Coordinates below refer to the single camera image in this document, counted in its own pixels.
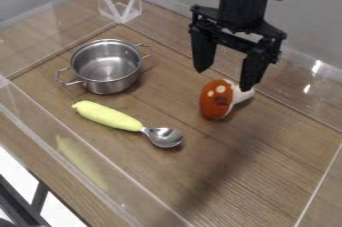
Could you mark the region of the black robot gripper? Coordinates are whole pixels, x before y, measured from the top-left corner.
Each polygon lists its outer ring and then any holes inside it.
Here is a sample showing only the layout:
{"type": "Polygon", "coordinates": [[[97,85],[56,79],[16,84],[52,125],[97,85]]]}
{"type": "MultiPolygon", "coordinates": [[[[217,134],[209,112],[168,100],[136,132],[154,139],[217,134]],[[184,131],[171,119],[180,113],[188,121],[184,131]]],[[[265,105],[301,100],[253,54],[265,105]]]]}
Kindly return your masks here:
{"type": "Polygon", "coordinates": [[[193,68],[201,73],[211,67],[217,44],[244,52],[247,56],[239,81],[243,92],[260,82],[268,64],[277,60],[280,44],[285,39],[285,33],[264,20],[267,1],[219,0],[216,8],[191,7],[193,68]]]}

